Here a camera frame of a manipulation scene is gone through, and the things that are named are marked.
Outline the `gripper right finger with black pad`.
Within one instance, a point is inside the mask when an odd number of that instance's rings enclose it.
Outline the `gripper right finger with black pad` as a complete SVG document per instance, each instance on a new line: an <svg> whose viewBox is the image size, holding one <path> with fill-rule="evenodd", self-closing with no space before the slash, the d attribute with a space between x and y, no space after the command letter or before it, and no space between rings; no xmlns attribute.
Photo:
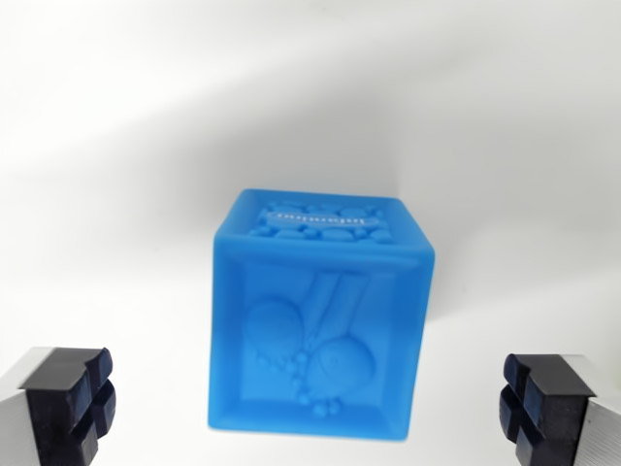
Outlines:
<svg viewBox="0 0 621 466"><path fill-rule="evenodd" d="M511 353L504 377L500 423L522 465L620 464L620 388L589 359Z"/></svg>

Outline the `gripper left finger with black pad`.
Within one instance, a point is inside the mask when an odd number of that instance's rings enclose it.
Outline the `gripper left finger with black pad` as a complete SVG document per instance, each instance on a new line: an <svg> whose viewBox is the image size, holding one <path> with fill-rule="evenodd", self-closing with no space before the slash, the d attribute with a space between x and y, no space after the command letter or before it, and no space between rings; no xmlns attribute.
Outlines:
<svg viewBox="0 0 621 466"><path fill-rule="evenodd" d="M108 349L29 349L1 377L3 465L89 465L116 397Z"/></svg>

